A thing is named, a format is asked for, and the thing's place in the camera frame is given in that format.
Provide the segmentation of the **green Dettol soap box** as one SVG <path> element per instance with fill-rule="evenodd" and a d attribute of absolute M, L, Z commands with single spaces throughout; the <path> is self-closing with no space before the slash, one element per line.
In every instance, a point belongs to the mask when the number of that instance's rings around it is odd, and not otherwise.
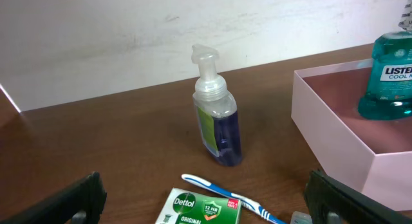
<path fill-rule="evenodd" d="M 238 224 L 241 203 L 237 199 L 206 196 L 173 188 L 156 224 Z"/>

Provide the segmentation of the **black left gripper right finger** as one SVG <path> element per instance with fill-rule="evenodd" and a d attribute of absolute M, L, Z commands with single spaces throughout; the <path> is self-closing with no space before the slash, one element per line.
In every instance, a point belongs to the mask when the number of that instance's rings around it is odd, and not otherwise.
<path fill-rule="evenodd" d="M 411 218 L 357 192 L 321 171 L 311 171 L 304 200 L 315 224 L 411 224 Z"/>

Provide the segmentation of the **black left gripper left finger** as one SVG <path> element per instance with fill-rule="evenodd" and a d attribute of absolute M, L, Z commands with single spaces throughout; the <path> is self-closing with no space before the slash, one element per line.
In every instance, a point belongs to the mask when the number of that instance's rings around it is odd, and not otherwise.
<path fill-rule="evenodd" d="M 87 223 L 100 221 L 107 192 L 98 172 L 1 221 L 3 224 Z"/>

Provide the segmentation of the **pink cardboard box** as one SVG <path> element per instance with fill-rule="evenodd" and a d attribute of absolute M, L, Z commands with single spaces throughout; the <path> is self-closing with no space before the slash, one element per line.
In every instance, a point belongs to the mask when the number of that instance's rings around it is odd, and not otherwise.
<path fill-rule="evenodd" d="M 359 115 L 372 61 L 294 72 L 292 120 L 328 176 L 397 211 L 411 209 L 411 118 Z"/>

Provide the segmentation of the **blue white toothbrush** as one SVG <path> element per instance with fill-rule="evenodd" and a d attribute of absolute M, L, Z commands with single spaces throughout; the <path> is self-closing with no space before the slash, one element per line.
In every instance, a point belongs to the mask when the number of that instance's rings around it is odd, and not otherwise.
<path fill-rule="evenodd" d="M 284 221 L 281 221 L 277 217 L 271 215 L 269 211 L 264 209 L 258 202 L 251 200 L 245 196 L 229 192 L 225 189 L 222 189 L 221 187 L 218 187 L 217 185 L 200 178 L 198 176 L 192 175 L 192 174 L 182 174 L 181 175 L 182 179 L 196 185 L 198 187 L 207 189 L 208 191 L 214 192 L 216 194 L 222 195 L 226 198 L 232 198 L 232 199 L 237 199 L 241 202 L 242 206 L 247 208 L 248 210 L 251 210 L 252 212 L 256 213 L 257 215 L 261 216 L 264 220 L 269 221 L 270 223 L 275 223 L 275 224 L 285 224 Z M 295 211 L 292 214 L 291 218 L 291 224 L 312 224 L 312 219 L 309 214 L 305 214 L 302 212 L 297 212 Z"/>

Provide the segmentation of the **teal mouthwash bottle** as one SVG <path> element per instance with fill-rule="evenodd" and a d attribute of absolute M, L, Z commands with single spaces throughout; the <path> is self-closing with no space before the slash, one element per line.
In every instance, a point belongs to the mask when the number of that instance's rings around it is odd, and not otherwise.
<path fill-rule="evenodd" d="M 374 42 L 373 66 L 358 112 L 369 120 L 411 116 L 411 0 L 398 23 L 401 31 L 381 35 Z"/>

